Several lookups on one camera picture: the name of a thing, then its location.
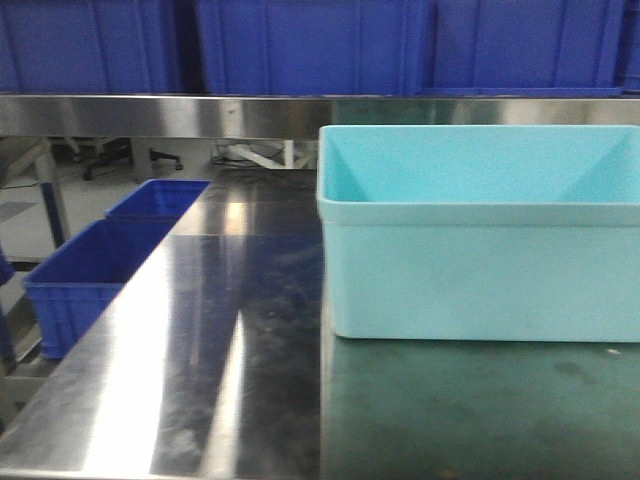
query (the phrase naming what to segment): metal table leg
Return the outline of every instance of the metal table leg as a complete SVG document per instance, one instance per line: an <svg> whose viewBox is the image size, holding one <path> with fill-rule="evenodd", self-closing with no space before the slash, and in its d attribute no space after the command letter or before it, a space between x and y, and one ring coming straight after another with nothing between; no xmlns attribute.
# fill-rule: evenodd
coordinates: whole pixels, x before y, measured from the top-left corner
<svg viewBox="0 0 640 480"><path fill-rule="evenodd" d="M56 163L51 155L51 145L47 139L40 142L40 155L35 159L36 173L40 180L40 190L44 199L53 243L56 247L69 238L69 223L62 201L62 191L56 173Z"/></svg>
<svg viewBox="0 0 640 480"><path fill-rule="evenodd" d="M131 139L131 154L136 171L136 181L142 183L153 178L153 167L149 158L149 143L146 138Z"/></svg>

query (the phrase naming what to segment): workbench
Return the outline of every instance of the workbench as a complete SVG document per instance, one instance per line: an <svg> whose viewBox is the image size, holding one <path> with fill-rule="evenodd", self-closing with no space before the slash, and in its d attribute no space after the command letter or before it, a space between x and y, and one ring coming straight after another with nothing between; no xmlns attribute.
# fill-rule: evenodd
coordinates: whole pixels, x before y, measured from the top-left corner
<svg viewBox="0 0 640 480"><path fill-rule="evenodd" d="M83 121L48 123L31 101ZM623 99L138 98L162 115L98 129L85 101L0 99L29 122L9 128L0 109L0 132L313 138L326 123L640 124L640 102ZM93 105L103 101L103 113L130 108ZM284 110L270 122L263 107ZM212 180L0 439L0 477L637 478L640 346L338 338L314 172Z"/></svg>

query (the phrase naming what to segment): shelf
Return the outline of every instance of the shelf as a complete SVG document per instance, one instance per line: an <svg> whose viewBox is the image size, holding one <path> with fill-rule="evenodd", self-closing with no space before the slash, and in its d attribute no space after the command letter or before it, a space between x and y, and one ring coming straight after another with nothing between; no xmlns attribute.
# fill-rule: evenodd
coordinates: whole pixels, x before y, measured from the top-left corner
<svg viewBox="0 0 640 480"><path fill-rule="evenodd" d="M640 98L0 95L0 136L302 140L331 124L640 125Z"/></svg>

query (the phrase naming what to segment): dark stain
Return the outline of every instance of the dark stain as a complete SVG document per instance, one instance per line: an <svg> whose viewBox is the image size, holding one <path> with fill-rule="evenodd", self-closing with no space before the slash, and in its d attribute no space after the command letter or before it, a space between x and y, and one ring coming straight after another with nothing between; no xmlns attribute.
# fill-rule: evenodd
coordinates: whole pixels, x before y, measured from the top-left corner
<svg viewBox="0 0 640 480"><path fill-rule="evenodd" d="M553 369L564 375L570 377L576 377L582 380L585 385L595 385L596 380L591 375L583 370L583 368L574 362L560 362L553 366Z"/></svg>

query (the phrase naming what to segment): plastic bin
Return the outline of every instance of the plastic bin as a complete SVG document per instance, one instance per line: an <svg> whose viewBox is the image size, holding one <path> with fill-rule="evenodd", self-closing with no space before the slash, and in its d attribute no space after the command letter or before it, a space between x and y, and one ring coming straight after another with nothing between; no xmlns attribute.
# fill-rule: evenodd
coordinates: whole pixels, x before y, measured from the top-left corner
<svg viewBox="0 0 640 480"><path fill-rule="evenodd" d="M640 340L640 128L325 127L347 337Z"/></svg>
<svg viewBox="0 0 640 480"><path fill-rule="evenodd" d="M618 57L618 84L626 91L640 90L640 1L625 4L620 54Z"/></svg>
<svg viewBox="0 0 640 480"><path fill-rule="evenodd" d="M64 357L170 229L99 220L29 273L23 284L42 331L42 355Z"/></svg>
<svg viewBox="0 0 640 480"><path fill-rule="evenodd" d="M244 95L415 95L431 0L198 0L205 83Z"/></svg>
<svg viewBox="0 0 640 480"><path fill-rule="evenodd" d="M619 94L622 11L623 0L437 0L424 93Z"/></svg>
<svg viewBox="0 0 640 480"><path fill-rule="evenodd" d="M0 91L181 92L194 65L174 13L174 0L0 0Z"/></svg>
<svg viewBox="0 0 640 480"><path fill-rule="evenodd" d="M198 195L205 180L148 180L105 212L118 220L176 222Z"/></svg>

